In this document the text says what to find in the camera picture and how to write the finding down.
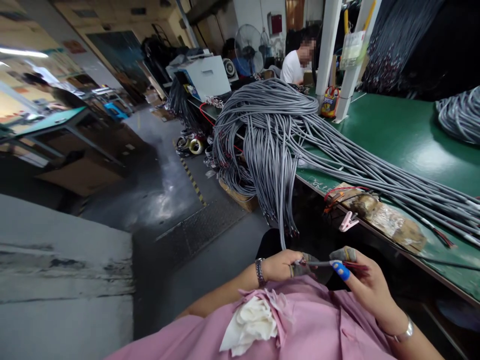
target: man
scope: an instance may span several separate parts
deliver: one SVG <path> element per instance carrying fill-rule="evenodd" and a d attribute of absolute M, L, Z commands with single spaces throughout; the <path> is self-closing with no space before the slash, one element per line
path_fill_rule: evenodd
<path fill-rule="evenodd" d="M 316 38 L 308 32 L 305 33 L 298 50 L 290 51 L 283 60 L 280 79 L 289 84 L 302 85 L 305 68 L 312 61 L 316 46 Z"/>
<path fill-rule="evenodd" d="M 29 85 L 32 85 L 35 89 L 38 89 L 44 93 L 50 93 L 51 96 L 59 103 L 50 104 L 50 108 L 70 110 L 88 106 L 85 101 L 75 94 L 59 87 L 50 86 L 49 83 L 40 76 L 25 72 L 23 73 L 23 81 Z"/>

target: wristwatch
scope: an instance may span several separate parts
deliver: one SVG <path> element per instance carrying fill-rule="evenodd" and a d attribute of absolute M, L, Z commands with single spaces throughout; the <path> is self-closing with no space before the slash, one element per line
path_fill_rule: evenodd
<path fill-rule="evenodd" d="M 379 326 L 378 322 L 377 322 L 377 326 L 387 338 L 395 340 L 397 343 L 403 343 L 404 341 L 410 339 L 412 337 L 412 335 L 414 334 L 414 323 L 412 322 L 412 319 L 410 318 L 410 316 L 408 316 L 408 314 L 406 315 L 406 317 L 408 318 L 408 327 L 406 328 L 406 331 L 404 333 L 400 334 L 400 335 L 390 335 L 390 334 L 386 333 Z"/>
<path fill-rule="evenodd" d="M 262 273 L 263 260 L 265 260 L 263 257 L 260 257 L 257 260 L 255 260 L 256 277 L 258 279 L 259 288 L 263 288 L 267 284 L 267 282 L 264 279 L 264 274 Z"/>

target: white machine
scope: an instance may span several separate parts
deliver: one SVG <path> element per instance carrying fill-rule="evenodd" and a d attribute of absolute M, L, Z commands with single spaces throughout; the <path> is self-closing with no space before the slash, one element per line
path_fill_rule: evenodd
<path fill-rule="evenodd" d="M 207 97 L 222 95 L 231 90 L 221 56 L 189 60 L 178 66 L 177 71 L 185 74 L 192 87 L 192 96 L 202 102 L 207 101 Z"/>

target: green table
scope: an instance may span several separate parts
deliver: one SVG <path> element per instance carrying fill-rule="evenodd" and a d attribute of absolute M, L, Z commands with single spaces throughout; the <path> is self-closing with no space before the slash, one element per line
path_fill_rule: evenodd
<path fill-rule="evenodd" d="M 447 136 L 435 125 L 435 118 L 432 102 L 356 93 L 348 117 L 333 126 L 393 165 L 473 197 L 480 195 L 479 150 Z M 305 148 L 323 155 L 318 148 L 308 145 Z M 296 176 L 322 195 L 341 183 L 339 179 L 312 169 L 298 168 Z M 420 255 L 480 267 L 480 249 L 442 229 L 458 245 L 447 249 L 428 228 L 421 223 L 419 226 L 428 239 Z M 429 263 L 406 252 L 403 254 L 466 300 L 480 305 L 480 272 Z"/>
<path fill-rule="evenodd" d="M 68 130 L 70 133 L 72 133 L 77 138 L 85 142 L 87 145 L 97 150 L 107 159 L 111 160 L 112 162 L 120 166 L 123 166 L 123 164 L 120 161 L 118 161 L 115 157 L 113 157 L 108 152 L 103 150 L 100 146 L 97 146 L 88 137 L 84 136 L 80 131 L 78 131 L 77 125 L 80 124 L 87 117 L 91 117 L 95 119 L 102 127 L 108 128 L 108 125 L 104 123 L 102 120 L 100 120 L 92 110 L 90 110 L 88 107 L 83 106 L 83 107 L 79 107 L 71 110 L 55 112 L 52 115 L 49 115 L 46 118 L 40 120 L 39 122 L 33 124 L 26 130 L 15 134 L 14 138 L 16 140 L 19 140 L 21 138 L 28 139 L 34 144 L 37 144 L 38 146 L 52 153 L 53 155 L 57 157 L 63 157 L 64 155 L 61 152 L 50 147 L 43 141 L 40 141 L 37 137 L 43 134 L 56 132 L 58 130 Z"/>

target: white cloth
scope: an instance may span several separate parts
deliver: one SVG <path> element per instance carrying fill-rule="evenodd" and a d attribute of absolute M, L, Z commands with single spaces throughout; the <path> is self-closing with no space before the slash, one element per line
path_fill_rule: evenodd
<path fill-rule="evenodd" d="M 240 356 L 255 340 L 268 340 L 278 335 L 277 322 L 268 302 L 253 296 L 240 306 L 228 324 L 220 351 L 231 350 L 231 356 Z"/>
<path fill-rule="evenodd" d="M 280 79 L 289 84 L 298 84 L 304 81 L 305 69 L 300 65 L 296 50 L 290 51 L 281 66 Z"/>

